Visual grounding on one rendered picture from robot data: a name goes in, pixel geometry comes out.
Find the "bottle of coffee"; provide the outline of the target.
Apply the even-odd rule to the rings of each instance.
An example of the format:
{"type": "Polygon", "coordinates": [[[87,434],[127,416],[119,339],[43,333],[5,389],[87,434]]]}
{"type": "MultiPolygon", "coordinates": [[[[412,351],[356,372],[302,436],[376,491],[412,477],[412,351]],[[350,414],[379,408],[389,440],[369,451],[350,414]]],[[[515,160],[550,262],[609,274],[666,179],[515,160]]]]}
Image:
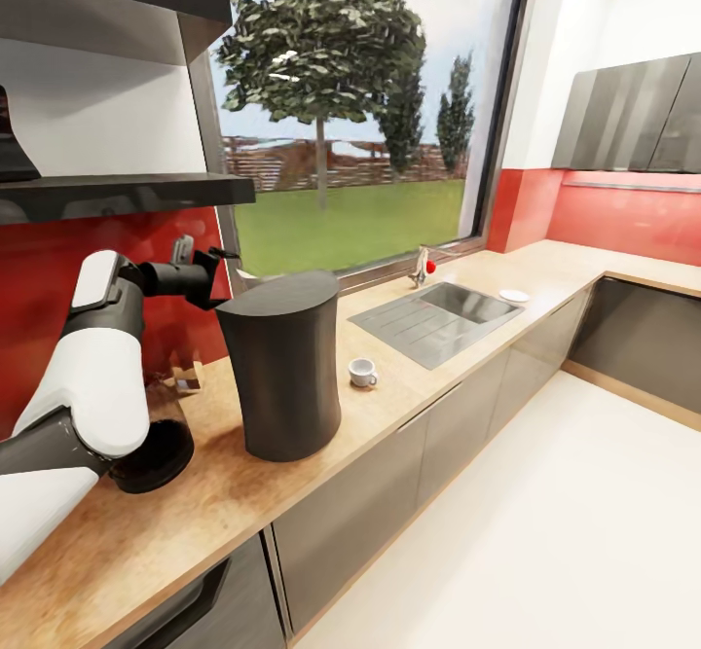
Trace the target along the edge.
{"type": "Polygon", "coordinates": [[[0,86],[0,182],[41,178],[40,170],[17,141],[11,125],[7,91],[0,86]]]}

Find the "coffee cup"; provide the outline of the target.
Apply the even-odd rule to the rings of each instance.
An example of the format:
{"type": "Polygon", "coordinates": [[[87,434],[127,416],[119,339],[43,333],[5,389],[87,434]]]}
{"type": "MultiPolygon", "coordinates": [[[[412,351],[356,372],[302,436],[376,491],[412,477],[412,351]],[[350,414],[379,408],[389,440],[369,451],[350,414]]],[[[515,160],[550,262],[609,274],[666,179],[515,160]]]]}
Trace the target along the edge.
{"type": "Polygon", "coordinates": [[[349,373],[355,385],[376,385],[379,382],[379,375],[375,372],[373,361],[359,358],[349,364],[349,373]]]}

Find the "paper coffee filter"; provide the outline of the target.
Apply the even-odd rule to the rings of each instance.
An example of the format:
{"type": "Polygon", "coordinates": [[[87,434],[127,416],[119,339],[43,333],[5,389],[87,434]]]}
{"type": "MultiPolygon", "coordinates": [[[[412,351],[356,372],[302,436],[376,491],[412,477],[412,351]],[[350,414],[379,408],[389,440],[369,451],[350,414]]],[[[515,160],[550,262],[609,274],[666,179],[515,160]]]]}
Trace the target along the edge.
{"type": "Polygon", "coordinates": [[[256,286],[259,286],[260,284],[278,278],[278,276],[252,276],[246,274],[246,272],[244,272],[243,270],[238,270],[238,274],[240,275],[240,278],[242,279],[246,290],[250,290],[252,288],[255,288],[256,286]]]}

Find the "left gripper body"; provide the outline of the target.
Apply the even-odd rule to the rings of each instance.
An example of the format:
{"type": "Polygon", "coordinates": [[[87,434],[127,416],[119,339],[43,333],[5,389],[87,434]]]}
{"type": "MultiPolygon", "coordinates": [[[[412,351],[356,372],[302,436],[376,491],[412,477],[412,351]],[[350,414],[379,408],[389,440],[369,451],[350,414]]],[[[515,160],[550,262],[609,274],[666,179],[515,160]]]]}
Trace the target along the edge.
{"type": "Polygon", "coordinates": [[[172,296],[186,296],[186,301],[208,307],[213,279],[219,259],[209,252],[196,250],[191,264],[172,263],[178,271],[178,285],[172,296]]]}

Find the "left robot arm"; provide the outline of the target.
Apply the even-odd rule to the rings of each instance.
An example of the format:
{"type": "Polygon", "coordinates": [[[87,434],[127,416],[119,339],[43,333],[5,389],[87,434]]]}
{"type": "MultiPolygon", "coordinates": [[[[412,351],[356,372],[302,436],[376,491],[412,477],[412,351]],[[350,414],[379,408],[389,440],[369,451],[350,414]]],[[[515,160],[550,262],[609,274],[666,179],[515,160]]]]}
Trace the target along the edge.
{"type": "Polygon", "coordinates": [[[204,310],[225,249],[184,234],[168,263],[97,251],[79,268],[48,369],[0,442],[0,587],[149,432],[141,362],[143,296],[186,296],[204,310]]]}

